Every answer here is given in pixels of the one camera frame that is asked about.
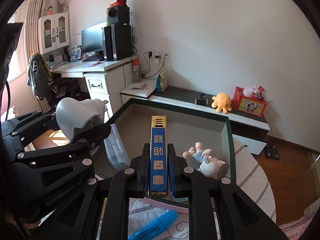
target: red box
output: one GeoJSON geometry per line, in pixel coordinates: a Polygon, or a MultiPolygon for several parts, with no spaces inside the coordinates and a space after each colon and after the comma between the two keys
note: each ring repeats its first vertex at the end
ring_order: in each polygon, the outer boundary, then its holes
{"type": "Polygon", "coordinates": [[[245,97],[242,91],[243,88],[236,87],[235,95],[232,99],[235,109],[262,117],[268,103],[264,99],[260,101],[256,96],[252,98],[245,97]]]}

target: blue highlighter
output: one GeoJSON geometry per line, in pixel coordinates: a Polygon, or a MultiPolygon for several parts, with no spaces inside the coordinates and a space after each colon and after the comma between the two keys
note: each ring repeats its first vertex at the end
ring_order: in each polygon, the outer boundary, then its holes
{"type": "Polygon", "coordinates": [[[148,225],[131,235],[128,240],[151,240],[166,231],[178,218],[174,211],[169,211],[152,220],[148,225]]]}

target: computer monitor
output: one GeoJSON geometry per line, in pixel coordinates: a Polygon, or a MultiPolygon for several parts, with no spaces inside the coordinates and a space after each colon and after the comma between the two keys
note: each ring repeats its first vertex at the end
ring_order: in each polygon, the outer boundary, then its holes
{"type": "Polygon", "coordinates": [[[84,61],[91,60],[104,60],[103,56],[103,44],[102,44],[102,28],[106,27],[107,23],[100,23],[94,26],[91,26],[81,33],[81,52],[99,52],[98,55],[88,57],[84,61]]]}

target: red triangular object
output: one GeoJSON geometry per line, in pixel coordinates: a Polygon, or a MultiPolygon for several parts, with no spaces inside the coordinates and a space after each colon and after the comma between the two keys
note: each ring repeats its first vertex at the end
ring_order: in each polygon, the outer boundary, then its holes
{"type": "Polygon", "coordinates": [[[113,7],[113,6],[116,6],[116,5],[124,6],[123,0],[117,0],[115,3],[110,4],[110,7],[113,7]]]}

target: plastic bag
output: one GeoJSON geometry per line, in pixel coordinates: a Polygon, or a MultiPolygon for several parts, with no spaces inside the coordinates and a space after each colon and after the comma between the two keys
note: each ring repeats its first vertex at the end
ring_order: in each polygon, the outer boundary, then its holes
{"type": "Polygon", "coordinates": [[[126,169],[130,166],[130,160],[125,152],[117,126],[111,124],[111,133],[108,138],[104,139],[104,146],[110,163],[119,170],[126,169]]]}

